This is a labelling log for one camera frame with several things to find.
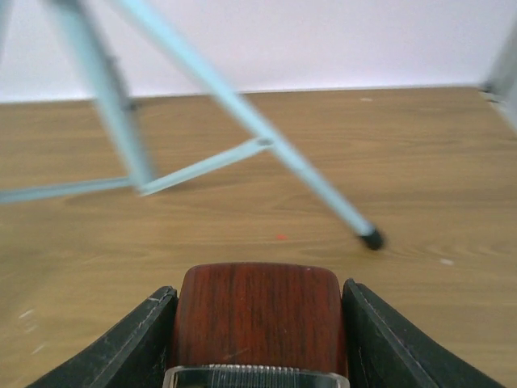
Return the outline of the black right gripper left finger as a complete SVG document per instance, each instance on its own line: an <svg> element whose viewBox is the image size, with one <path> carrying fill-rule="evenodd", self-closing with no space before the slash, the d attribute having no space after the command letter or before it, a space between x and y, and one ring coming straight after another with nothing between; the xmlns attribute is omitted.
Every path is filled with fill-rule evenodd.
<svg viewBox="0 0 517 388"><path fill-rule="evenodd" d="M30 387L161 387L178 304L170 286L157 289L94 343Z"/></svg>

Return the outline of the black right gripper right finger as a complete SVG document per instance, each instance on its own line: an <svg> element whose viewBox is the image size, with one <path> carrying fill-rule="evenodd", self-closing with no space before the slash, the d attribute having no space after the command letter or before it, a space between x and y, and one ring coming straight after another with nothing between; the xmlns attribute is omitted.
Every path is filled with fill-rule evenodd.
<svg viewBox="0 0 517 388"><path fill-rule="evenodd" d="M426 335L366 285L346 280L342 306L352 387L501 387Z"/></svg>

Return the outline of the clear plastic metronome cover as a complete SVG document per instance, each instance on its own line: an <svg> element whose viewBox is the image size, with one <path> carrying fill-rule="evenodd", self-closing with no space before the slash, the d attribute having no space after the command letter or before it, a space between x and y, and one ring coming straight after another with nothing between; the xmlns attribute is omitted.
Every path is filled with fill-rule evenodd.
<svg viewBox="0 0 517 388"><path fill-rule="evenodd" d="M349 388L336 373L269 365L177 366L165 373L163 388Z"/></svg>

